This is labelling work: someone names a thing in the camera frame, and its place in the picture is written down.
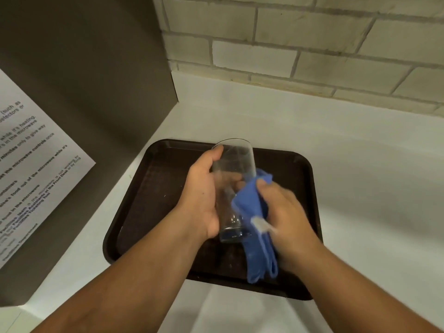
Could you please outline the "person's right hand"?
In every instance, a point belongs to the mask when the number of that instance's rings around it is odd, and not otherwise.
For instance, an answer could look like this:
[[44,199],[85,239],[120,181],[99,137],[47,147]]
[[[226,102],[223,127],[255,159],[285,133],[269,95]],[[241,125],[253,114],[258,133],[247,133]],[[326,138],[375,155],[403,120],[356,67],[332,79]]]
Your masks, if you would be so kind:
[[274,228],[270,236],[282,267],[303,277],[322,242],[296,196],[279,184],[278,205],[269,209],[267,220]]

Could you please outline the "white printed notice sheet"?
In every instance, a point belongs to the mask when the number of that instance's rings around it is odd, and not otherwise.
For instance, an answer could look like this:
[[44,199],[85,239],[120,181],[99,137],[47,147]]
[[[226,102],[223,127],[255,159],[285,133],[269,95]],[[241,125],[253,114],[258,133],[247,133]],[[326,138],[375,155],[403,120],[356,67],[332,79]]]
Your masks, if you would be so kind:
[[0,269],[95,164],[0,69]]

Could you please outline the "dark brown plastic tray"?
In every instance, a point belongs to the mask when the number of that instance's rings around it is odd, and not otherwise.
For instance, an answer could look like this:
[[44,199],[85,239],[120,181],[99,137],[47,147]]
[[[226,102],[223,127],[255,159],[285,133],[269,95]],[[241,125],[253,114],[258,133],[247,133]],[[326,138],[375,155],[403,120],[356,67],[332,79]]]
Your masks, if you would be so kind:
[[[147,148],[104,238],[103,255],[110,264],[176,206],[189,167],[213,146],[213,143],[163,139]],[[275,182],[295,194],[312,229],[323,241],[314,174],[308,159],[293,151],[254,148],[253,153],[260,169],[273,174]],[[242,245],[223,244],[217,238],[204,242],[187,279],[300,301],[312,300],[305,285],[285,270],[280,269],[275,279],[266,276],[257,283],[248,283]]]

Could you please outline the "person's right forearm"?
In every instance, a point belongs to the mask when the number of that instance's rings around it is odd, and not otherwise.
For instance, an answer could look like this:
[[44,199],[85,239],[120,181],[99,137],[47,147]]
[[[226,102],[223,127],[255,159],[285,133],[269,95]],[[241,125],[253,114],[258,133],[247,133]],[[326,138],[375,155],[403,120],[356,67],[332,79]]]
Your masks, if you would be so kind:
[[320,242],[278,249],[334,333],[444,333]]

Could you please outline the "person's left forearm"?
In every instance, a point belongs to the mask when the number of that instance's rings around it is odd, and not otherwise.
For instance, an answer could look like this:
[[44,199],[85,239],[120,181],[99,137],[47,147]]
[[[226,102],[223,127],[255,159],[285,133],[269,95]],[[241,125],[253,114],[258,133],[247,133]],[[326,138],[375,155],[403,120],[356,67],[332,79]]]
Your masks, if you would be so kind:
[[31,333],[157,333],[217,227],[211,212],[174,209]]

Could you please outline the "person's left hand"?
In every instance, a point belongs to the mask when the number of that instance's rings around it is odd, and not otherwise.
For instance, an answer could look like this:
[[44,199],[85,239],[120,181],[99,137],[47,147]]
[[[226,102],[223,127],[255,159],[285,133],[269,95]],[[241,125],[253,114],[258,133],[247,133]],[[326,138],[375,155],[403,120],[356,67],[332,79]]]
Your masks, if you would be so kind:
[[228,185],[242,186],[242,176],[235,172],[212,171],[203,173],[203,154],[188,170],[177,210],[203,232],[203,240],[219,233],[219,217],[216,201]]

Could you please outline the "grey microwave oven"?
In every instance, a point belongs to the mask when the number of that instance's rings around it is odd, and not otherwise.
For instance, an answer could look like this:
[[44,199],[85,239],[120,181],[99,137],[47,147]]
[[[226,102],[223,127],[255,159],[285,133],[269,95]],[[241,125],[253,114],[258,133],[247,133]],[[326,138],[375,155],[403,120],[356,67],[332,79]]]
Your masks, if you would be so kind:
[[178,102],[153,0],[0,0],[0,69],[96,164],[0,269],[24,305]]

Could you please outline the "blue cleaning cloth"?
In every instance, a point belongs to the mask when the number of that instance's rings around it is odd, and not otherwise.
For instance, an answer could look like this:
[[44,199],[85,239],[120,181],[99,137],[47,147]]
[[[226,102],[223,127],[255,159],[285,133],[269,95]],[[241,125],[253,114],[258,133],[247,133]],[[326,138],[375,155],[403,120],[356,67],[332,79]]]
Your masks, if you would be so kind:
[[271,278],[278,275],[277,258],[269,235],[271,226],[266,220],[269,209],[257,189],[257,179],[271,183],[273,176],[257,169],[256,176],[231,201],[233,211],[242,218],[242,224],[249,232],[241,242],[247,261],[247,282],[250,284],[263,280],[266,274]]

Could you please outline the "clear drinking glass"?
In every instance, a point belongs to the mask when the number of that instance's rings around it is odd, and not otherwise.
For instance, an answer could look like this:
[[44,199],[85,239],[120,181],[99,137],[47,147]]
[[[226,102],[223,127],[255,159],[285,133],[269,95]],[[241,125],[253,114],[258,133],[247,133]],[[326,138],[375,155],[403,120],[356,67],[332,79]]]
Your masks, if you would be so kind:
[[213,162],[219,218],[219,240],[225,244],[239,243],[249,235],[242,216],[232,207],[232,201],[241,188],[256,175],[253,147],[245,139],[226,139],[212,149],[222,148],[219,160]]

